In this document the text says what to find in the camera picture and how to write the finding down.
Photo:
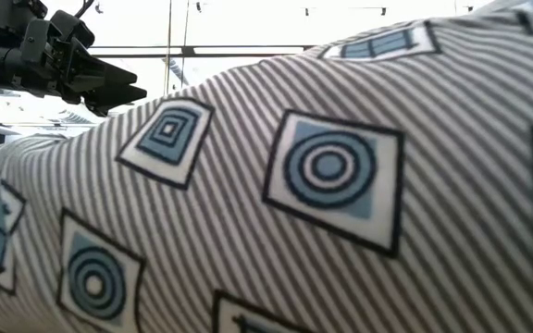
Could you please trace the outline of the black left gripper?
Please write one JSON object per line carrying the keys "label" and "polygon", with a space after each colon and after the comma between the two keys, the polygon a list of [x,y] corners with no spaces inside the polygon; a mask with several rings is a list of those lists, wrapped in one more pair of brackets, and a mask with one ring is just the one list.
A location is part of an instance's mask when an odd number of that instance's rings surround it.
{"label": "black left gripper", "polygon": [[[0,89],[37,97],[81,100],[98,117],[147,96],[131,86],[137,75],[90,55],[93,34],[81,20],[94,0],[81,0],[74,15],[59,11],[51,19],[42,0],[0,0]],[[73,91],[65,92],[62,80]]]}

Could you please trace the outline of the grey striped square-print cloth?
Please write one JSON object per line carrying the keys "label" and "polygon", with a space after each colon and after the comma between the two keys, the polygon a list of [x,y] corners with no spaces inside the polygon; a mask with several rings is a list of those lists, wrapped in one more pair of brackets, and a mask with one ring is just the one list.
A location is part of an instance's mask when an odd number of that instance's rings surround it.
{"label": "grey striped square-print cloth", "polygon": [[533,0],[0,145],[4,333],[533,333]]}

